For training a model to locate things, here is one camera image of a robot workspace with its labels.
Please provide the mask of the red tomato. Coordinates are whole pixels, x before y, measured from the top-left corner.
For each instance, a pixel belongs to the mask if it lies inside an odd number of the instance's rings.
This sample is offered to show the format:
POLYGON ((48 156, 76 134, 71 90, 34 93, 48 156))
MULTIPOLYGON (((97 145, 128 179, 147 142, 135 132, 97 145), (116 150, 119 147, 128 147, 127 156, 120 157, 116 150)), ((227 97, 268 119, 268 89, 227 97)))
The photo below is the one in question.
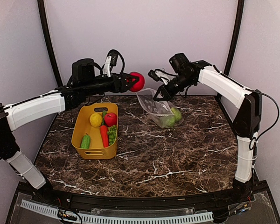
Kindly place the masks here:
POLYGON ((139 81, 136 84, 134 84, 129 90, 131 92, 138 92, 142 90, 145 85, 144 77, 138 72, 131 72, 130 75, 138 77, 139 81))

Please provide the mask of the clear zip top bag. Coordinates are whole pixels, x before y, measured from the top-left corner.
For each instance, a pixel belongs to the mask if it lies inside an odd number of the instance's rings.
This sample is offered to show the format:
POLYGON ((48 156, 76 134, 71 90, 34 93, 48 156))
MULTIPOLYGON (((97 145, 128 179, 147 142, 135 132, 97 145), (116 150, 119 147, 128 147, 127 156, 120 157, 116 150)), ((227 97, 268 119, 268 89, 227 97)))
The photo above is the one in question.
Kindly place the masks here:
MULTIPOLYGON (((151 88, 143 89, 136 93, 140 106, 146 111, 149 117, 160 127, 165 128, 163 126, 162 117, 173 115, 171 112, 171 107, 177 108, 169 101, 154 101, 153 97, 156 93, 156 90, 151 88)), ((175 122, 175 126, 179 126, 184 121, 183 115, 182 119, 179 122, 175 122)))

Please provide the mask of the green cabbage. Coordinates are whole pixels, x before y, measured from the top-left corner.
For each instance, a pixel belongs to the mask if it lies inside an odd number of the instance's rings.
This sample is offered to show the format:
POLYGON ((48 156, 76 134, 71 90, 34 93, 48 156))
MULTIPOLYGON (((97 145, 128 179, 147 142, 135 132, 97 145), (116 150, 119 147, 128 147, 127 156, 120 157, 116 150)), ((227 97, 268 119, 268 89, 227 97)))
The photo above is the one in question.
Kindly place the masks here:
POLYGON ((171 109, 171 112, 174 114, 175 121, 179 122, 182 119, 181 112, 175 107, 171 107, 170 109, 171 109))
POLYGON ((175 117, 173 115, 162 117, 161 120, 165 128, 171 128, 175 125, 175 117))

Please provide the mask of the yellow plastic basket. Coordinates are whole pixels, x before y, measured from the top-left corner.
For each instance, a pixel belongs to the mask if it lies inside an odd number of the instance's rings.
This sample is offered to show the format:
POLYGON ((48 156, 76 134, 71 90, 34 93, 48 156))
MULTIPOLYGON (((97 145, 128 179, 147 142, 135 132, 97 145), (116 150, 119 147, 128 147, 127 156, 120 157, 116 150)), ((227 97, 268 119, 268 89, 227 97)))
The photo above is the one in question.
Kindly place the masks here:
POLYGON ((106 148, 103 147, 100 135, 100 127, 105 125, 104 116, 110 112, 115 113, 118 117, 118 107, 116 104, 94 103, 90 106, 83 106, 80 110, 74 127, 71 143, 84 159, 111 159, 116 155, 117 135, 115 142, 106 148), (103 120, 100 127, 93 127, 90 124, 89 118, 93 113, 99 113, 102 116, 103 120), (90 136, 91 144, 89 149, 81 149, 80 144, 82 137, 86 134, 90 136))

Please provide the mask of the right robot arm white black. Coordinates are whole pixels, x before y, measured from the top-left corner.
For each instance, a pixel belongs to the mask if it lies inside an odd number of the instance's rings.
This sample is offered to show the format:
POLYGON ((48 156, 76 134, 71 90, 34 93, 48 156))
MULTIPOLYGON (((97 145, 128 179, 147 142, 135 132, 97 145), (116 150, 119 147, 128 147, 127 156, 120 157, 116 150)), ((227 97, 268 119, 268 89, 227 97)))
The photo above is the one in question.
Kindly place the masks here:
POLYGON ((169 101, 177 93, 201 83, 225 97, 238 109, 231 126, 237 138, 238 160, 229 199, 234 203, 240 202, 248 197, 253 188, 257 143, 261 137, 262 98, 265 94, 238 83, 207 61, 189 61, 184 53, 175 54, 169 63, 175 72, 173 79, 168 79, 168 73, 161 69, 148 73, 156 82, 163 82, 154 95, 154 101, 169 101))

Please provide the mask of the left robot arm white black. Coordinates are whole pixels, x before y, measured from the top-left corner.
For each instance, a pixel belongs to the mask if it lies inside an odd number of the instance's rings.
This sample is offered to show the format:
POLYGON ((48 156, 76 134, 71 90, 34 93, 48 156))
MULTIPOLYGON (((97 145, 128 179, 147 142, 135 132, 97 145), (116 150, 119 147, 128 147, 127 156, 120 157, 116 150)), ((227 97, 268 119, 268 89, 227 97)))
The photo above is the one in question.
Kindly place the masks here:
POLYGON ((112 73, 115 65, 111 56, 106 58, 103 67, 93 59, 80 59, 72 64, 72 75, 66 85, 19 103, 6 106, 0 103, 0 160, 6 161, 38 190, 38 196, 44 202, 53 203, 56 192, 47 186, 49 182, 41 171, 21 151, 12 132, 42 117, 75 109, 87 96, 123 93, 140 81, 139 77, 124 71, 112 73))

